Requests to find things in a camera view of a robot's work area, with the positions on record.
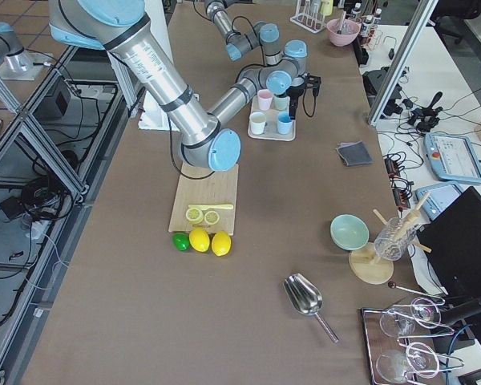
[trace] computer monitor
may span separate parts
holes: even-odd
[[[481,297],[481,196],[475,188],[419,231],[418,239],[431,247],[428,260],[449,297]],[[467,322],[474,324],[471,329],[481,343],[481,314]]]

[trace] mint green bowl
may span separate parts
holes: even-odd
[[[329,232],[335,245],[348,251],[361,249],[369,241],[367,225],[360,218],[350,214],[335,217]]]

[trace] folded cloth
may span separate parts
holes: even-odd
[[[340,143],[336,150],[346,166],[372,164],[373,162],[366,146],[361,140],[356,143]]]

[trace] bowl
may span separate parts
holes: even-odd
[[[335,217],[329,227],[335,245],[344,250],[358,250],[369,241],[369,229],[360,218],[342,214]]]
[[[345,20],[344,27],[342,28],[342,30],[343,31],[348,30],[350,33],[338,34],[337,33],[338,23],[339,23],[338,18],[329,20],[326,23],[326,30],[328,31],[329,40],[334,46],[337,46],[337,47],[347,46],[348,44],[351,44],[358,36],[358,33],[360,32],[360,24],[358,24],[357,22],[354,22],[353,20]]]

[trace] metal scoop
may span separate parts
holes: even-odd
[[[283,286],[296,310],[303,315],[315,316],[321,324],[322,329],[324,329],[334,343],[337,343],[339,341],[337,335],[319,314],[322,306],[322,295],[318,288],[299,273],[292,274],[286,278]]]

